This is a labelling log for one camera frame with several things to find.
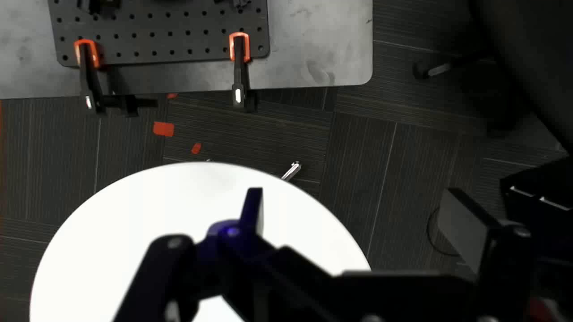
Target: pegboard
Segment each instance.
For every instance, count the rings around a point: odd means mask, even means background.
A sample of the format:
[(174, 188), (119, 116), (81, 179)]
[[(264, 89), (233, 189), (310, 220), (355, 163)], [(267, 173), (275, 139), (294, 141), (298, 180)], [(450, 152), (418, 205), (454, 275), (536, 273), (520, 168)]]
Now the pegboard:
[(104, 64), (158, 64), (230, 59), (230, 34), (249, 32), (255, 59), (271, 53), (267, 0), (239, 10), (232, 0), (124, 0), (90, 14), (78, 0), (49, 0), (58, 61), (78, 66), (76, 39), (99, 43)]

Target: red object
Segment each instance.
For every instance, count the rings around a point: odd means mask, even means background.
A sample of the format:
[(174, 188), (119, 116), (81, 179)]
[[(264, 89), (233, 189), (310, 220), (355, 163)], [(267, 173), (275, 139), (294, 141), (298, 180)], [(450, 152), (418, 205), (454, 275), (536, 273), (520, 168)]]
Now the red object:
[(167, 100), (178, 100), (178, 96), (180, 96), (178, 93), (169, 93)]
[(192, 154), (194, 154), (194, 155), (201, 154), (201, 148), (203, 148), (203, 145), (201, 145), (201, 143), (196, 143), (196, 145), (192, 146)]
[(237, 37), (246, 37), (246, 57), (244, 61), (249, 62), (251, 57), (251, 36), (248, 32), (233, 32), (230, 34), (230, 59), (235, 61), (235, 39)]
[(78, 64), (81, 64), (81, 46), (83, 44), (90, 46), (94, 68), (95, 70), (103, 68), (101, 52), (97, 50), (97, 43), (94, 39), (78, 39), (74, 43)]
[(160, 137), (174, 137), (176, 125), (169, 121), (155, 121), (155, 134)]

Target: metal table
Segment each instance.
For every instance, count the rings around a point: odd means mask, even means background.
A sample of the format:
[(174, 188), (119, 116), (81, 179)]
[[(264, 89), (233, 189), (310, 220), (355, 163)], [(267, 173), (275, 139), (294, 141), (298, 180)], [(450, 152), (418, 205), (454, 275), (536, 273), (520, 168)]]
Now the metal table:
[[(359, 86), (373, 75), (373, 0), (269, 2), (273, 48), (251, 87)], [(0, 98), (79, 96), (79, 71), (56, 59), (49, 0), (0, 3)], [(224, 91), (232, 62), (108, 68), (121, 95)]]

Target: orange clamp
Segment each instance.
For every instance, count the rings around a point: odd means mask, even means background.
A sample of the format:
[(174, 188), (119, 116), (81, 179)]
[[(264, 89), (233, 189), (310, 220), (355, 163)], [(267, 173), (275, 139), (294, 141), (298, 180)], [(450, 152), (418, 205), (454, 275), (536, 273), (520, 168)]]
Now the orange clamp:
[(230, 57), (232, 57), (232, 61), (235, 61), (235, 39), (237, 37), (244, 37), (246, 39), (246, 57), (244, 57), (244, 61), (249, 62), (253, 57), (251, 57), (251, 36), (248, 32), (233, 32), (233, 34), (230, 34)]
[(81, 64), (81, 46), (83, 44), (87, 44), (90, 48), (94, 68), (95, 70), (103, 68), (101, 53), (99, 53), (97, 43), (94, 39), (78, 39), (74, 43), (78, 64)]

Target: black equipment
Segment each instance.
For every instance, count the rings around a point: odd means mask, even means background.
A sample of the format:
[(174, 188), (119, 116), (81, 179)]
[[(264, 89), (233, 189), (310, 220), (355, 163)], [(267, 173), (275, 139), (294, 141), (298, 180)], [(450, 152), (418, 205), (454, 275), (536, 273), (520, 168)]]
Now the black equipment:
[(201, 243), (189, 236), (156, 239), (115, 322), (194, 320), (199, 302), (215, 295), (249, 322), (514, 322), (525, 315), (532, 257), (522, 225), (491, 232), (477, 282), (369, 272), (332, 277), (257, 234), (262, 198), (264, 189), (251, 188), (241, 220), (212, 225)]

